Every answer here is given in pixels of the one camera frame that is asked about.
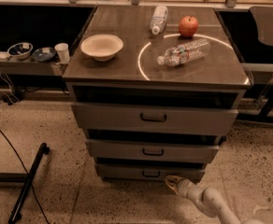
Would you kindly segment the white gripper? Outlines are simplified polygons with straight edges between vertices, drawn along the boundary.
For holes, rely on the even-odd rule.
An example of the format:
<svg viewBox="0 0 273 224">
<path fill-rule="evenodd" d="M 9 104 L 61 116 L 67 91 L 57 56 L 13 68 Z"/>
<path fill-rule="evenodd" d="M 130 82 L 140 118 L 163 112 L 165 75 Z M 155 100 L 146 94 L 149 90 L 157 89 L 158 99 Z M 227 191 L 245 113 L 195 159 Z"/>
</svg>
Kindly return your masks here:
<svg viewBox="0 0 273 224">
<path fill-rule="evenodd" d="M 204 207 L 203 193 L 204 189 L 197 186 L 188 179 L 177 175 L 167 175 L 165 177 L 166 185 L 180 197 L 191 201 L 196 207 Z"/>
</svg>

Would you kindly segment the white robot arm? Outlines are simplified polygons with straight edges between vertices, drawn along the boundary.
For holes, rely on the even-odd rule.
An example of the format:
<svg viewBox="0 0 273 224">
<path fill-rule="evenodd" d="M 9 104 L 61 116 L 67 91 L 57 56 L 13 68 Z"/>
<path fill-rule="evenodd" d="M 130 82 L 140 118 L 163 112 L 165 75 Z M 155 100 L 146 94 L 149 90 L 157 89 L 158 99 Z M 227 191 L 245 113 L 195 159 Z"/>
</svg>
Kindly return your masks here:
<svg viewBox="0 0 273 224">
<path fill-rule="evenodd" d="M 257 219 L 240 221 L 229 208 L 222 194 L 212 187 L 203 189 L 191 180 L 177 175 L 167 175 L 165 183 L 178 196 L 191 201 L 207 217 L 218 218 L 221 224 L 265 224 Z"/>
</svg>

